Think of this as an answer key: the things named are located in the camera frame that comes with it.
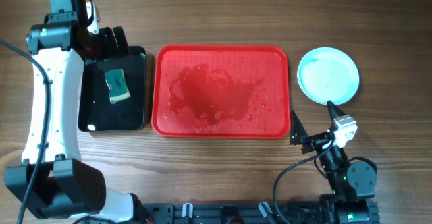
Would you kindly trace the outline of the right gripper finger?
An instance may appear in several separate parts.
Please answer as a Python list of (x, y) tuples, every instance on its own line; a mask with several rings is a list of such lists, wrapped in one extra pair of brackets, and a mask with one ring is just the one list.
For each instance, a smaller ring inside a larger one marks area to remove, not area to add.
[(291, 110), (290, 119), (290, 145), (304, 144), (308, 140), (308, 134), (294, 110)]
[(337, 117), (345, 116), (344, 113), (338, 106), (336, 106), (331, 100), (327, 101), (327, 108), (329, 111), (329, 116), (331, 119), (335, 119)]

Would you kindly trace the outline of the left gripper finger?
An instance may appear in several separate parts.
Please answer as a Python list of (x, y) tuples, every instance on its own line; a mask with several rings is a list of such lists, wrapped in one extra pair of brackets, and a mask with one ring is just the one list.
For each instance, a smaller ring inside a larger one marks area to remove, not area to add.
[(99, 38), (101, 42), (101, 59), (114, 57), (118, 52), (118, 45), (113, 30), (110, 27), (100, 29)]
[(128, 56), (130, 54), (130, 48), (124, 33), (124, 29), (121, 26), (114, 27), (113, 33), (117, 42), (117, 54), (120, 57)]

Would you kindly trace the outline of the green yellow sponge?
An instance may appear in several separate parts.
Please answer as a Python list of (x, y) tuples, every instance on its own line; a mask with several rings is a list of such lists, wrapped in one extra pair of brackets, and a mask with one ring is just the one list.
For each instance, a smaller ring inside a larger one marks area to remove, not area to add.
[(111, 104), (118, 103), (131, 97), (126, 83), (126, 77), (122, 69), (113, 69), (104, 73), (106, 84), (109, 88), (109, 100)]

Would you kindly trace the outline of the light blue plate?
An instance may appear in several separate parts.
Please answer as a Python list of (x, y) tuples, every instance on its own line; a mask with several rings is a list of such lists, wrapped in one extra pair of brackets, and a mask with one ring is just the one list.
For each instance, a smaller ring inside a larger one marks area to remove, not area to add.
[(360, 88), (360, 72), (345, 52), (319, 47), (306, 53), (297, 69), (301, 91), (312, 101), (325, 105), (347, 103)]

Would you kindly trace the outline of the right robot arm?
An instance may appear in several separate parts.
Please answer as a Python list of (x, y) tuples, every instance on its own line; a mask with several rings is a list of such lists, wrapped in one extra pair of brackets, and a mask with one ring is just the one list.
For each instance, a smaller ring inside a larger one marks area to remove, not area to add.
[(286, 213), (295, 223), (377, 223), (377, 207), (371, 201), (377, 166), (365, 157), (346, 155), (344, 147), (354, 138), (357, 122), (332, 101), (327, 101), (327, 108), (330, 127), (312, 136), (291, 112), (290, 144), (301, 145), (303, 154), (316, 154), (314, 165), (329, 182), (332, 193), (321, 195), (316, 202), (288, 205)]

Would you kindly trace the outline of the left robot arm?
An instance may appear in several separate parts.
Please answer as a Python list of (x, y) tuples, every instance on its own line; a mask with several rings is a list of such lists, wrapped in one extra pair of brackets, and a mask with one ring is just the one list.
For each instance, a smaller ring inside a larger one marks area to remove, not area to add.
[(82, 161), (78, 131), (139, 130), (145, 124), (146, 54), (122, 27), (89, 31), (72, 22), (38, 24), (27, 38), (34, 66), (29, 137), (5, 185), (38, 219), (151, 223), (131, 193), (108, 188)]

